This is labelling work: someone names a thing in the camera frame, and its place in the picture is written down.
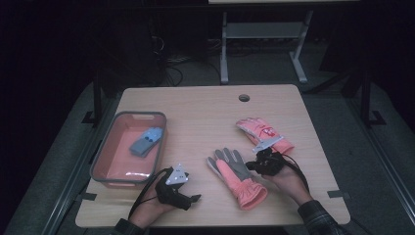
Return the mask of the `pink glove with grey palm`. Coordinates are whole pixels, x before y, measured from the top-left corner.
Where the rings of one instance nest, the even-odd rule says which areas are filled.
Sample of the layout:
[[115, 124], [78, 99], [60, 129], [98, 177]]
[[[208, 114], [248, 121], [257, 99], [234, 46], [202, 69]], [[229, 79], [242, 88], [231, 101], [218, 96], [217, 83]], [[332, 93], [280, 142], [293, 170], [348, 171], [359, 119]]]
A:
[[252, 210], [266, 199], [267, 189], [254, 181], [237, 150], [215, 150], [214, 157], [207, 158], [207, 165], [225, 183], [241, 210]]

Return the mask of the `grey metal stand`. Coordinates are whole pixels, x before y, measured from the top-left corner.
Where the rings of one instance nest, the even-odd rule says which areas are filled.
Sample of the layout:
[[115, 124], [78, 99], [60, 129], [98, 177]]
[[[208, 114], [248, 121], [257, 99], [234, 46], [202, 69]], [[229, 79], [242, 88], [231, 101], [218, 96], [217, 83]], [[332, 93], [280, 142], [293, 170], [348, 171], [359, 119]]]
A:
[[300, 53], [313, 16], [308, 11], [302, 22], [288, 23], [229, 23], [227, 13], [222, 15], [220, 83], [229, 82], [227, 63], [228, 39], [296, 39], [297, 48], [289, 53], [290, 60], [300, 83], [307, 83], [307, 77], [300, 63]]

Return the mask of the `black metal post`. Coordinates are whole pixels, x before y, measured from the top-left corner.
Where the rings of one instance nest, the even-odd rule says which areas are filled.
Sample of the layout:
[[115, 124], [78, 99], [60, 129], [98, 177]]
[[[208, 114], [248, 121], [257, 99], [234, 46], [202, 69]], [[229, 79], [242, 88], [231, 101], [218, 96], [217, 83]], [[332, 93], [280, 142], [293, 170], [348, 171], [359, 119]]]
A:
[[360, 118], [366, 127], [371, 126], [370, 115], [369, 115], [370, 91], [371, 91], [371, 81], [370, 81], [369, 72], [366, 70], [362, 77], [361, 101], [360, 101]]
[[96, 73], [93, 78], [93, 98], [94, 98], [94, 125], [97, 126], [102, 118], [101, 84], [99, 75]]

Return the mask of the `black tape strip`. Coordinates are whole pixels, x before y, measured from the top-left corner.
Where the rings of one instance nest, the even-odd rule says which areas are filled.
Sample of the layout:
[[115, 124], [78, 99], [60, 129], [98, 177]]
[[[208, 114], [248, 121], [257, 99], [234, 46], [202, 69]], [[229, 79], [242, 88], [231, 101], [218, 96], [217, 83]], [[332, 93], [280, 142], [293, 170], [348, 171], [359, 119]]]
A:
[[96, 197], [97, 197], [96, 194], [85, 192], [85, 193], [78, 194], [75, 197], [75, 200], [77, 202], [82, 202], [84, 200], [86, 200], [86, 201], [94, 201], [96, 199]]
[[350, 195], [347, 192], [341, 190], [327, 191], [329, 198], [343, 198], [345, 200], [350, 199]]

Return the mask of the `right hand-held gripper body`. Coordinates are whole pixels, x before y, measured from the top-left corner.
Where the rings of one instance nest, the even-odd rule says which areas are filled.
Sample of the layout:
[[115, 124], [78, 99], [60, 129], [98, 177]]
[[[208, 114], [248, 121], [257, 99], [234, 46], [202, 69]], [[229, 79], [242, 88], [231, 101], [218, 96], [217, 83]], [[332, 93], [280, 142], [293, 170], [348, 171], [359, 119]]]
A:
[[253, 152], [256, 154], [255, 162], [260, 163], [256, 169], [259, 169], [261, 174], [273, 176], [282, 169], [282, 155], [272, 150], [272, 146], [282, 139], [283, 137], [278, 135], [277, 137], [260, 140], [253, 148]]

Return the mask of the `pink basket with grey rim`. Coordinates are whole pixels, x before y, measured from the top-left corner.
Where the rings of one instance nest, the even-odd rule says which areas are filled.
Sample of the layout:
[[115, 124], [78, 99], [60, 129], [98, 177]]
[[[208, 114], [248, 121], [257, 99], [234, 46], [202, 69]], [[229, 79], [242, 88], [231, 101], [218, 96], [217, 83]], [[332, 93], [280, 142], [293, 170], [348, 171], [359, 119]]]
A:
[[[160, 127], [159, 142], [145, 158], [129, 147], [150, 127]], [[120, 112], [115, 115], [90, 169], [90, 176], [109, 188], [142, 188], [159, 170], [166, 116], [161, 112]]]

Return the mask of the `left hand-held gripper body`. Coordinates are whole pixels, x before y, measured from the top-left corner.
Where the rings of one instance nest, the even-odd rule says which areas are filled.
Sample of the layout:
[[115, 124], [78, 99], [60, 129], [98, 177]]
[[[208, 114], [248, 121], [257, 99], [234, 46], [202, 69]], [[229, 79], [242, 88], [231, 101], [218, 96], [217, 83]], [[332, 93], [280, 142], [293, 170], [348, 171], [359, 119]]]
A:
[[181, 194], [178, 189], [188, 181], [188, 174], [181, 164], [166, 168], [164, 171], [165, 175], [156, 185], [158, 200], [162, 204], [182, 210], [182, 205], [189, 202], [190, 197]]

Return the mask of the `person's left hand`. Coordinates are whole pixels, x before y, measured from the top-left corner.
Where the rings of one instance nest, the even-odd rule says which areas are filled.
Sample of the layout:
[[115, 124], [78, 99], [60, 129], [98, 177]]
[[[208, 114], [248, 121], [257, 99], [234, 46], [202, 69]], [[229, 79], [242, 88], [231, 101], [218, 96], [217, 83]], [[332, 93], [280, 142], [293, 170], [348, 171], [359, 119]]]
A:
[[157, 199], [155, 191], [148, 191], [141, 203], [128, 218], [134, 225], [145, 229], [152, 225], [160, 216], [174, 210], [174, 206], [162, 204]]

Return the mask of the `person's right hand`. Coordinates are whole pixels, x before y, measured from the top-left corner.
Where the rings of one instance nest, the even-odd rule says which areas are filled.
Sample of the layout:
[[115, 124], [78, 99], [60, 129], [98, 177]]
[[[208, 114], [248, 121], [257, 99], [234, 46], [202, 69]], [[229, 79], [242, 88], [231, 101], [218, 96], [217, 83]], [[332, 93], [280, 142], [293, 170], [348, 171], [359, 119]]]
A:
[[284, 194], [292, 198], [299, 207], [313, 200], [300, 177], [288, 166], [284, 166], [276, 175], [263, 174], [262, 177], [273, 182]]

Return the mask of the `pink printed ski glove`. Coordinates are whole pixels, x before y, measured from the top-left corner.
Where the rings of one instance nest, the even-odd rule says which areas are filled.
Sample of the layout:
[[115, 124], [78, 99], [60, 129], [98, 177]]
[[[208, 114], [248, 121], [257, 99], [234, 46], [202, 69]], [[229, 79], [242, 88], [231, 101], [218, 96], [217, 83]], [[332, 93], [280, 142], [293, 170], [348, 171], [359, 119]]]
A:
[[240, 119], [236, 126], [255, 144], [254, 153], [271, 148], [274, 152], [286, 154], [294, 149], [294, 145], [263, 118]]

